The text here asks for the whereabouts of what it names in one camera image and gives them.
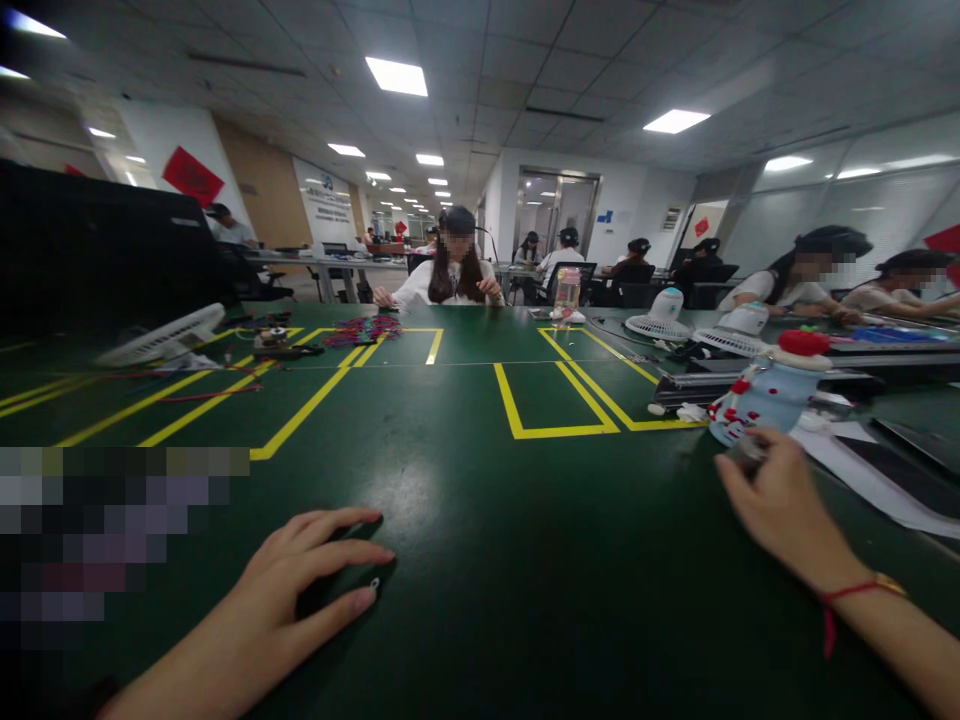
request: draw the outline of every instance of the white paper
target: white paper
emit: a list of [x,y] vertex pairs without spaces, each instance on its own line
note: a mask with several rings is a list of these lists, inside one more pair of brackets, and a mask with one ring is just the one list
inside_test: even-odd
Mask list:
[[875,443],[859,423],[834,423],[828,433],[794,428],[790,436],[851,490],[891,519],[914,530],[960,540],[960,521],[935,513],[913,499],[834,439],[834,435]]

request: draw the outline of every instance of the ceiling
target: ceiling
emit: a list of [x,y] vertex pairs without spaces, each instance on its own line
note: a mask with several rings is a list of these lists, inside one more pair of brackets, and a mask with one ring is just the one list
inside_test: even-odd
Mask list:
[[[23,71],[47,86],[207,107],[355,183],[386,172],[431,211],[428,177],[472,205],[505,146],[703,172],[960,104],[953,0],[58,0],[30,14],[78,48],[37,39]],[[429,97],[380,90],[365,55],[421,65]],[[641,129],[671,108],[713,116]],[[397,197],[381,189],[374,208]]]

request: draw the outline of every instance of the doorway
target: doorway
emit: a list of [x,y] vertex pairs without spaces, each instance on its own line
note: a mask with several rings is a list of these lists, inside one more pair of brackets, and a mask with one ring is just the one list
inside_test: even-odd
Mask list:
[[513,254],[533,231],[540,236],[546,256],[557,249],[560,231],[572,227],[580,236],[577,250],[586,257],[601,182],[599,175],[521,167]]

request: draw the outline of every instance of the desk fan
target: desk fan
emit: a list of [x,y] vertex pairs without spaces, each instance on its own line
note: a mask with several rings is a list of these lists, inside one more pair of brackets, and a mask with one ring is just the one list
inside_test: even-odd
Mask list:
[[[213,340],[213,329],[223,319],[226,311],[220,303],[207,305],[189,315],[158,327],[141,335],[120,347],[104,353],[95,362],[103,367],[126,367],[140,365],[153,360],[172,360],[191,354],[192,347],[201,342]],[[192,355],[205,367],[220,367],[216,363]]]
[[720,318],[716,327],[695,330],[693,339],[734,355],[756,357],[768,347],[758,336],[769,317],[763,303],[747,303]]
[[680,342],[690,337],[690,328],[677,320],[683,307],[683,293],[676,288],[663,290],[646,315],[634,315],[624,325],[640,335]]

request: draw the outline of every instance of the right hand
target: right hand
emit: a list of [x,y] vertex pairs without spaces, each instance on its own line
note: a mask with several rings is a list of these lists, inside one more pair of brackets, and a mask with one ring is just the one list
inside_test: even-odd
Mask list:
[[378,287],[373,289],[373,302],[382,308],[392,308],[397,303],[393,295],[387,292],[386,288]]
[[775,430],[747,433],[769,444],[752,485],[726,455],[714,461],[750,536],[818,593],[872,580],[820,502],[803,448]]

